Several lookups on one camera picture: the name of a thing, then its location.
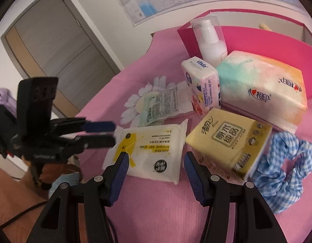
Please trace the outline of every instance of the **yellow tissue pack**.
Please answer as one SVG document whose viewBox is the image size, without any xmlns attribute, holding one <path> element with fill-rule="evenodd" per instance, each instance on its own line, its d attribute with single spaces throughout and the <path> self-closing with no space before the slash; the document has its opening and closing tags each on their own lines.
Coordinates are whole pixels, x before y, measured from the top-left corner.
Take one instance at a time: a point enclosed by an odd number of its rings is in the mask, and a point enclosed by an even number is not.
<svg viewBox="0 0 312 243">
<path fill-rule="evenodd" d="M 268 124 L 213 108 L 185 141 L 247 181 L 257 168 L 271 132 Z"/>
</svg>

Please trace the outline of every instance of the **clear plastic cap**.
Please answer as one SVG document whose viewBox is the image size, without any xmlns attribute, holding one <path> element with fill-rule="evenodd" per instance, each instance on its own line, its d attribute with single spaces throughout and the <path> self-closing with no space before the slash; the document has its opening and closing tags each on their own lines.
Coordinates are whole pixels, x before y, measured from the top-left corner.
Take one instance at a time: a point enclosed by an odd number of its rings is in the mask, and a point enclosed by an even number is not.
<svg viewBox="0 0 312 243">
<path fill-rule="evenodd" d="M 213 44 L 219 42 L 219 40 L 225 42 L 218 17 L 209 15 L 193 19 L 191 25 L 199 44 Z"/>
</svg>

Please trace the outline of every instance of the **vinda logo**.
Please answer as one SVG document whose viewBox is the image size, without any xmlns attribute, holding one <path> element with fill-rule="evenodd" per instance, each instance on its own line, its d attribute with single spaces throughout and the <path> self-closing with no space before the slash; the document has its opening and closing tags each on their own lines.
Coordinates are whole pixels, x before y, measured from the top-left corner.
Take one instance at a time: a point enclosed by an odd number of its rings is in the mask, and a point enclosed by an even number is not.
<svg viewBox="0 0 312 243">
<path fill-rule="evenodd" d="M 250 88 L 248 90 L 248 94 L 249 96 L 252 96 L 253 98 L 264 101 L 264 102 L 269 101 L 271 98 L 271 94 L 267 95 L 265 93 L 258 91 L 256 88 Z"/>
<path fill-rule="evenodd" d="M 204 68 L 207 67 L 207 65 L 204 64 L 201 60 L 198 60 L 197 63 L 198 63 L 201 67 L 204 67 Z"/>
<path fill-rule="evenodd" d="M 296 84 L 295 82 L 293 82 L 289 79 L 282 78 L 282 79 L 280 79 L 279 83 L 283 83 L 283 84 L 293 88 L 296 92 L 302 91 L 301 87 L 298 84 Z"/>
</svg>

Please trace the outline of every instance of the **tissue pack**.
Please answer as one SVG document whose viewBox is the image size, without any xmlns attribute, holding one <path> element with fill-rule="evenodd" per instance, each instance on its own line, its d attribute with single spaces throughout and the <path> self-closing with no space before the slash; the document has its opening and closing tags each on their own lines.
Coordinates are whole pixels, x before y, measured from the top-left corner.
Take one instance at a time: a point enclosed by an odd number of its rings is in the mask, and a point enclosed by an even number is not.
<svg viewBox="0 0 312 243">
<path fill-rule="evenodd" d="M 203 118 L 213 107 L 220 108 L 218 71 L 197 56 L 181 64 L 192 94 L 194 110 Z"/>
<path fill-rule="evenodd" d="M 271 131 L 268 124 L 213 108 L 185 141 L 247 181 L 257 168 Z"/>
<path fill-rule="evenodd" d="M 295 133 L 307 97 L 302 73 L 264 56 L 233 51 L 218 67 L 223 105 Z"/>
</svg>

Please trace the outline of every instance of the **pink table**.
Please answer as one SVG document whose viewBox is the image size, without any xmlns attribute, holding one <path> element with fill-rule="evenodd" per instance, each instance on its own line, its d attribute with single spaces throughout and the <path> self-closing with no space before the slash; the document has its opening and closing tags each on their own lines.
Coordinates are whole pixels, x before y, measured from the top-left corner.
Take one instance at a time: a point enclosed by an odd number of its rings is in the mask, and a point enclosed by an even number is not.
<svg viewBox="0 0 312 243">
<path fill-rule="evenodd" d="M 189 56 L 176 29 L 155 33 L 148 52 L 115 76 L 78 116 L 112 120 L 128 128 L 139 119 L 135 106 L 141 96 L 183 81 L 181 62 Z M 297 136 L 312 142 L 312 99 L 308 105 Z M 180 123 L 184 119 L 169 119 L 166 123 Z M 195 123 L 197 117 L 190 115 L 188 131 Z M 102 173 L 106 152 L 96 149 L 81 154 L 86 180 Z M 107 209 L 107 214 L 121 243 L 193 243 L 200 240 L 207 211 L 195 200 L 186 173 L 181 169 L 178 185 L 127 176 L 119 200 Z M 234 216 L 232 204 L 230 212 Z M 276 218 L 289 243 L 304 241 L 312 229 L 312 173 L 304 180 L 301 199 Z M 229 221 L 227 242 L 232 242 L 233 226 L 234 217 Z"/>
</svg>

